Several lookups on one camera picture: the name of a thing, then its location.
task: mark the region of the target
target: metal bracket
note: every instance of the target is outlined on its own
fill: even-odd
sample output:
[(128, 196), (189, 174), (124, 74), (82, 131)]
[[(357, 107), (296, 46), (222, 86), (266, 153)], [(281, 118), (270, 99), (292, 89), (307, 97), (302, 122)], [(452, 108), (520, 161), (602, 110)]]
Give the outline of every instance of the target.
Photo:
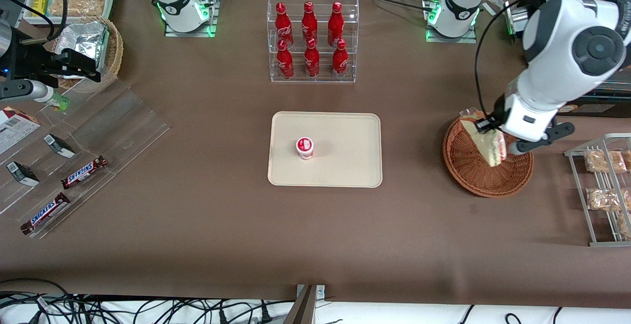
[(324, 285), (298, 285), (297, 294), (282, 324), (313, 324), (316, 301), (324, 299)]
[[(298, 285), (298, 288), (296, 288), (296, 297), (299, 297), (304, 287), (305, 285)], [(322, 301), (324, 299), (324, 285), (316, 285), (315, 289), (317, 290), (316, 301)]]

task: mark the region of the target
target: red and white cup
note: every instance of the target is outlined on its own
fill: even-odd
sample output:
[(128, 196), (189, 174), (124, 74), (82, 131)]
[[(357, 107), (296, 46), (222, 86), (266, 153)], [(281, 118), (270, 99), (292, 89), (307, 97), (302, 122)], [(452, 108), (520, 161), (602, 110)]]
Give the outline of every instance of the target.
[(314, 155), (314, 142), (310, 138), (302, 137), (296, 142), (298, 157), (302, 160), (309, 160)]

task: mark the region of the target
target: metal wire rack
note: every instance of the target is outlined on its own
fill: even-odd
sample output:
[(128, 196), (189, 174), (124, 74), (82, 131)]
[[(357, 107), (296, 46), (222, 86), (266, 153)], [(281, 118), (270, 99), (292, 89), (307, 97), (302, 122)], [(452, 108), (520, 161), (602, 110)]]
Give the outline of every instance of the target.
[[(591, 142), (581, 144), (565, 152), (565, 156), (570, 160), (574, 180), (576, 181), (585, 217), (588, 221), (588, 228), (590, 229), (590, 236), (592, 239), (590, 246), (631, 246), (631, 239), (625, 237), (623, 234), (620, 234), (620, 228), (618, 227), (618, 222), (621, 221), (620, 217), (622, 217), (628, 229), (631, 229), (631, 220), (629, 219), (629, 212), (627, 211), (627, 205), (623, 195), (623, 189), (625, 189), (627, 185), (631, 185), (631, 181), (629, 180), (629, 173), (615, 173), (611, 157), (609, 155), (609, 151), (622, 151), (629, 149), (631, 149), (631, 133), (614, 133), (605, 135), (602, 138), (594, 139)], [(587, 152), (595, 150), (601, 150), (603, 152), (609, 170), (608, 172), (588, 173), (593, 174), (595, 178), (594, 182), (594, 179), (592, 179), (589, 175), (579, 173), (579, 171), (577, 171), (575, 158), (584, 158), (584, 155)], [(587, 189), (595, 186), (600, 189), (615, 190), (618, 200), (621, 200), (620, 204), (622, 205), (622, 212), (590, 210), (587, 201)], [(594, 230), (594, 222), (598, 221), (603, 214), (606, 215), (607, 222), (611, 228), (613, 240), (602, 240), (601, 237), (597, 236)]]

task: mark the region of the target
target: plastic bottle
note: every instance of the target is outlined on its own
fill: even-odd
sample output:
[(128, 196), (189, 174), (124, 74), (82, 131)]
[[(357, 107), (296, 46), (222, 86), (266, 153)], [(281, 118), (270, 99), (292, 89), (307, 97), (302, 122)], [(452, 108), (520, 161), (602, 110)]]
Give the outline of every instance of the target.
[(284, 40), (278, 41), (277, 62), (281, 77), (286, 80), (291, 79), (293, 77), (293, 60)]
[(279, 40), (284, 40), (287, 43), (287, 48), (291, 48), (293, 45), (293, 35), (291, 34), (291, 19), (287, 16), (284, 3), (277, 3), (277, 19), (276, 28)]
[(344, 39), (338, 41), (338, 47), (333, 52), (333, 77), (341, 80), (347, 74), (347, 43)]
[(302, 16), (302, 37), (305, 41), (315, 39), (317, 42), (317, 18), (314, 14), (314, 4), (305, 2), (305, 14)]
[(305, 50), (305, 73), (308, 77), (316, 77), (320, 74), (320, 52), (317, 51), (315, 42), (311, 38), (307, 41), (307, 50)]
[(333, 13), (329, 18), (329, 36), (328, 43), (331, 47), (335, 47), (338, 39), (342, 38), (344, 32), (344, 18), (342, 17), (342, 3), (336, 1), (333, 3)]

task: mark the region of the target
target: snickers bar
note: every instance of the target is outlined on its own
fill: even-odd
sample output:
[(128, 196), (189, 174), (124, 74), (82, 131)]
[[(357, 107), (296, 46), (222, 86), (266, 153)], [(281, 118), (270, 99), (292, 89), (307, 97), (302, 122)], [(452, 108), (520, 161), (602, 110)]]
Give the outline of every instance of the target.
[(76, 173), (68, 176), (64, 180), (61, 180), (61, 184), (64, 186), (64, 189), (69, 189), (70, 187), (73, 187), (73, 185), (87, 179), (88, 176), (96, 173), (98, 169), (105, 165), (107, 165), (107, 161), (103, 158), (103, 155), (101, 155), (92, 160), (90, 164), (81, 167), (81, 169), (76, 171)]
[(52, 216), (54, 213), (56, 213), (57, 210), (60, 210), (61, 207), (67, 205), (68, 203), (70, 203), (68, 197), (60, 192), (59, 194), (57, 194), (57, 197), (55, 197), (54, 200), (52, 200), (42, 210), (37, 212), (37, 214), (33, 218), (31, 218), (31, 220), (22, 224), (20, 230), (22, 230), (25, 235), (29, 235), (38, 225), (41, 224), (44, 219), (46, 219), (47, 216)]

